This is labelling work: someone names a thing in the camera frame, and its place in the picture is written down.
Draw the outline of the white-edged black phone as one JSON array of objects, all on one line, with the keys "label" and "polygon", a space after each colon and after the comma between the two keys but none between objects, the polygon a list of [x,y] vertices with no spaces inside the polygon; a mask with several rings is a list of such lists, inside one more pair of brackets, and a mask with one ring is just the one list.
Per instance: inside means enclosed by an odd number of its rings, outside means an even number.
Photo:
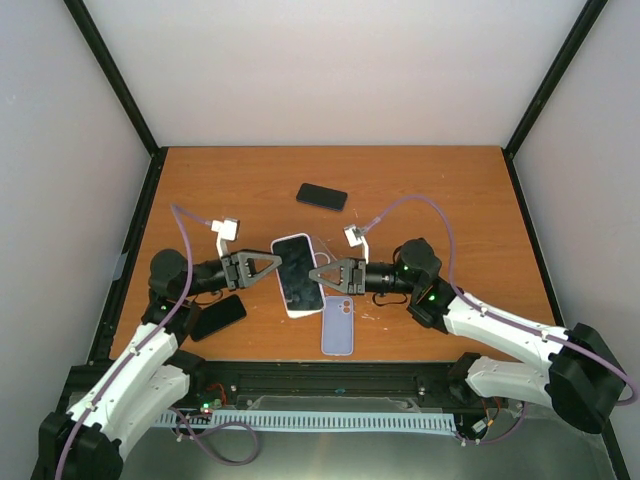
[{"label": "white-edged black phone", "polygon": [[324,291],[309,277],[317,267],[310,237],[298,233],[276,239],[271,243],[271,253],[281,259],[277,278],[287,316],[298,319],[321,312]]}]

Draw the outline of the clear magsafe phone case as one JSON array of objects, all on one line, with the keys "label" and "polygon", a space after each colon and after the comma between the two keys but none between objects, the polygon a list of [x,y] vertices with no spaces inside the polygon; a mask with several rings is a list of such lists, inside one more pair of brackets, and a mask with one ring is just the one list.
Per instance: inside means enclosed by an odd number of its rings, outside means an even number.
[{"label": "clear magsafe phone case", "polygon": [[317,267],[325,266],[337,261],[337,257],[329,248],[327,242],[318,236],[311,237],[311,244],[314,251],[314,259]]}]

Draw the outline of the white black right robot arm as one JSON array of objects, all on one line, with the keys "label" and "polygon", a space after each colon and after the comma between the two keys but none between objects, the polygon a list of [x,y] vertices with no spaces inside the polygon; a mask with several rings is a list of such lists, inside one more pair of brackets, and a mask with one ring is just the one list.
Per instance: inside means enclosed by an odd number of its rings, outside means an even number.
[{"label": "white black right robot arm", "polygon": [[497,309],[451,285],[442,262],[423,238],[398,247],[390,263],[345,258],[310,271],[311,280],[348,295],[403,294],[422,327],[469,338],[508,356],[469,354],[453,372],[464,399],[504,397],[553,410],[572,427],[600,434],[628,381],[604,338],[579,323],[546,325]]}]

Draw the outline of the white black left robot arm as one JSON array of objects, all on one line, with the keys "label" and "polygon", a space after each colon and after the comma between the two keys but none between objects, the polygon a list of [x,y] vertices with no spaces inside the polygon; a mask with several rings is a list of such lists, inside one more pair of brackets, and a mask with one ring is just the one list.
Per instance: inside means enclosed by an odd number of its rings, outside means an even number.
[{"label": "white black left robot arm", "polygon": [[129,346],[80,400],[41,423],[33,478],[119,478],[131,450],[166,410],[207,393],[203,359],[180,348],[201,312],[188,298],[246,289],[281,263],[254,250],[200,264],[173,249],[158,252],[150,264],[150,303]]}]

